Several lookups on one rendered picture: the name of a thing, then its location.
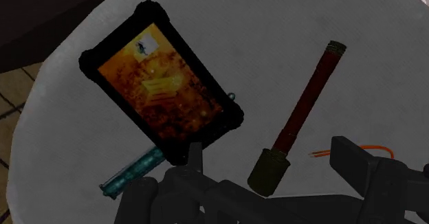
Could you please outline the white round table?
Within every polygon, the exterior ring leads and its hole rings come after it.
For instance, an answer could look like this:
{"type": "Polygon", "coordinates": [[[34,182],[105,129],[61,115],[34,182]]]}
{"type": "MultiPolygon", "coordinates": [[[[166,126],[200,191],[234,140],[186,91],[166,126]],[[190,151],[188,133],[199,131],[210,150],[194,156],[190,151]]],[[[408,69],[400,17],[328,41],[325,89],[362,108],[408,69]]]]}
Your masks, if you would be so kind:
{"type": "MultiPolygon", "coordinates": [[[[79,70],[145,0],[105,0],[46,58],[15,128],[7,201],[13,224],[113,224],[99,186],[150,139],[79,70]]],[[[204,172],[246,186],[284,127],[329,41],[346,51],[288,154],[276,196],[354,195],[311,152],[334,135],[429,163],[429,6],[421,0],[153,0],[221,87],[242,125],[203,152],[204,172]]]]}

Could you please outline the red marker with green cap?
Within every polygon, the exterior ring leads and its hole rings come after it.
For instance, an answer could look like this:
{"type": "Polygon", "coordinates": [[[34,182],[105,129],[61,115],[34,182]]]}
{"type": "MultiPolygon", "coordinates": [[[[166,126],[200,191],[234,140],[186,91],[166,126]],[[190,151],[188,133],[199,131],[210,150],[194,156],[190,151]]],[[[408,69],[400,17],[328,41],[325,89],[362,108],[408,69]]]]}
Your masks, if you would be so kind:
{"type": "Polygon", "coordinates": [[[287,155],[346,50],[346,45],[337,41],[329,41],[327,44],[285,126],[278,134],[272,147],[263,149],[250,176],[247,178],[247,184],[255,193],[263,197],[269,197],[277,189],[290,166],[287,155]]]}

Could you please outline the black tablet with orange screen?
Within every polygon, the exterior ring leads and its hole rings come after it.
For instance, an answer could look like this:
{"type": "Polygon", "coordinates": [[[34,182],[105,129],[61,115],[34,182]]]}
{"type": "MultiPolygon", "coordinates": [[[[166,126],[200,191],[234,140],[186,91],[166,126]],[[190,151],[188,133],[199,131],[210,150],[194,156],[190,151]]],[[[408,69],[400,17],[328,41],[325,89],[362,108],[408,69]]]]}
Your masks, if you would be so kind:
{"type": "Polygon", "coordinates": [[[156,1],[139,3],[78,63],[174,166],[187,162],[191,143],[206,148],[243,122],[156,1]]]}

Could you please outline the teal pen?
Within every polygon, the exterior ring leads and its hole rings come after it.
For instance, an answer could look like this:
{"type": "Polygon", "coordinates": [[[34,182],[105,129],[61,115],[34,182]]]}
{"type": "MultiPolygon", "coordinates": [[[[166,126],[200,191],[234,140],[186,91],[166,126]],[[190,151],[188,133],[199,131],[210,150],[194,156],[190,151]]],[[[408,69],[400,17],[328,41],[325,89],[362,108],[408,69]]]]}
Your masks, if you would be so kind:
{"type": "Polygon", "coordinates": [[[244,112],[234,101],[234,93],[229,93],[228,97],[231,112],[223,110],[209,123],[206,116],[198,122],[192,113],[186,113],[173,103],[143,108],[145,117],[139,126],[155,146],[101,184],[102,193],[116,199],[131,181],[148,174],[165,160],[173,166],[185,165],[192,143],[200,143],[205,149],[227,132],[240,127],[244,112]]]}

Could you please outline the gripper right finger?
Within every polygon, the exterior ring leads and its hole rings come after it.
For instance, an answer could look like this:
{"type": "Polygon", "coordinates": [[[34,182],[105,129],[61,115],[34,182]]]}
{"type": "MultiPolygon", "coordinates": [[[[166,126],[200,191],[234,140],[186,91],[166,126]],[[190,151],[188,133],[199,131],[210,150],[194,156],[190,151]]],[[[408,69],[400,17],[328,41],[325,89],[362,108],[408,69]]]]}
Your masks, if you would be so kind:
{"type": "Polygon", "coordinates": [[[364,198],[356,224],[415,224],[406,210],[429,224],[429,170],[375,157],[344,136],[331,138],[329,164],[364,198]]]}

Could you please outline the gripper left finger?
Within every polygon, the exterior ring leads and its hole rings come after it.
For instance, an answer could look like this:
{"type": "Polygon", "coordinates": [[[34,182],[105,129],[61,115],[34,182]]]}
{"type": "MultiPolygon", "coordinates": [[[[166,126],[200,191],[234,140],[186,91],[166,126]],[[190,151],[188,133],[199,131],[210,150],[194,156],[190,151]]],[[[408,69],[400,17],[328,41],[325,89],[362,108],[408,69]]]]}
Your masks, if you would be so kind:
{"type": "Polygon", "coordinates": [[[222,224],[222,213],[204,196],[215,183],[202,173],[202,145],[195,142],[187,165],[168,170],[161,182],[152,177],[132,181],[113,224],[222,224]]]}

